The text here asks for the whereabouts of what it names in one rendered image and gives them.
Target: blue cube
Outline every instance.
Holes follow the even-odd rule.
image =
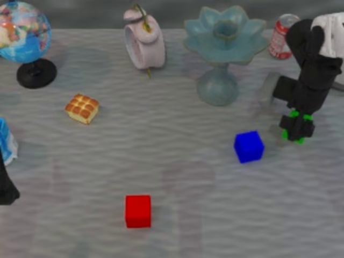
[[[264,143],[257,131],[237,134],[234,149],[240,163],[260,160],[264,153]]]

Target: table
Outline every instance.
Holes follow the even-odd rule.
[[[259,108],[270,71],[296,77],[267,52],[231,67],[233,105],[212,107],[195,79],[210,69],[165,30],[168,61],[149,80],[127,57],[121,30],[55,30],[56,81],[27,90],[1,60],[0,112],[19,142],[8,172],[21,192],[0,207],[0,257],[342,258],[344,94],[331,91],[304,145],[285,142],[277,102]],[[89,126],[64,106],[77,93],[101,110]],[[258,130],[264,158],[242,165],[235,134]],[[150,194],[153,224],[125,228],[124,196]]]

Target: waffle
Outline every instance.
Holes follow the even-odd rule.
[[[99,103],[95,99],[77,94],[64,109],[71,119],[89,125],[99,110]]]

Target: can lid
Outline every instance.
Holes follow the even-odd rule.
[[[292,15],[290,13],[286,13],[279,18],[279,22],[283,27],[290,28],[292,25],[294,25],[296,22],[298,22],[300,18],[296,15]]]

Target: wall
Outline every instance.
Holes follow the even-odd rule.
[[[122,28],[123,12],[131,0],[26,0],[43,11],[53,28]],[[138,0],[163,28],[182,28],[196,18],[202,6],[219,10],[239,4],[251,18],[262,18],[272,27],[284,13],[301,18],[344,11],[344,0]]]

